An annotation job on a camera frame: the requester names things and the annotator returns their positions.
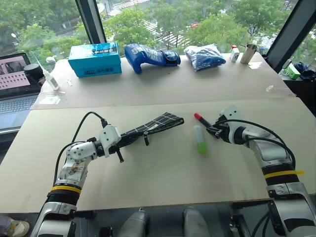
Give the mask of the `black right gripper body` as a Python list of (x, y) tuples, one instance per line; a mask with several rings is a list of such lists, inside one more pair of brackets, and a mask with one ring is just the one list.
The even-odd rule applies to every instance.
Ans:
[(222, 139), (225, 142), (229, 142), (230, 128), (225, 122), (223, 122), (224, 120), (226, 120), (226, 119), (225, 118), (218, 118), (213, 126), (218, 128), (219, 130), (222, 130), (220, 139)]

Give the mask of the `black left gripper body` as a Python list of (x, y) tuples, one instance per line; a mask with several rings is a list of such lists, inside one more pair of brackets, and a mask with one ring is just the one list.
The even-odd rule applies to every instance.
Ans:
[(114, 154), (117, 152), (118, 149), (122, 148), (122, 147), (125, 147), (126, 146), (126, 138), (125, 138), (125, 135), (123, 135), (121, 137), (121, 140), (119, 142), (117, 142), (116, 144), (112, 145), (110, 148), (109, 148), (109, 154)]

